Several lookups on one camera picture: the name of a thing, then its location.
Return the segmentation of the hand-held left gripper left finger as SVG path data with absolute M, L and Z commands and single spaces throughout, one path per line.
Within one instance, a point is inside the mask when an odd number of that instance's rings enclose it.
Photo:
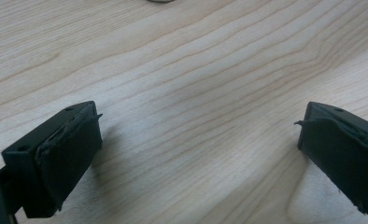
M 8 210 L 52 217 L 102 147 L 101 115 L 89 101 L 61 110 L 2 152 Z

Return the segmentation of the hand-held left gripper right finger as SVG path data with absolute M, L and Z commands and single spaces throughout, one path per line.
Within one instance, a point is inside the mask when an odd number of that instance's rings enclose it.
M 342 108 L 307 105 L 298 148 L 368 215 L 368 121 Z

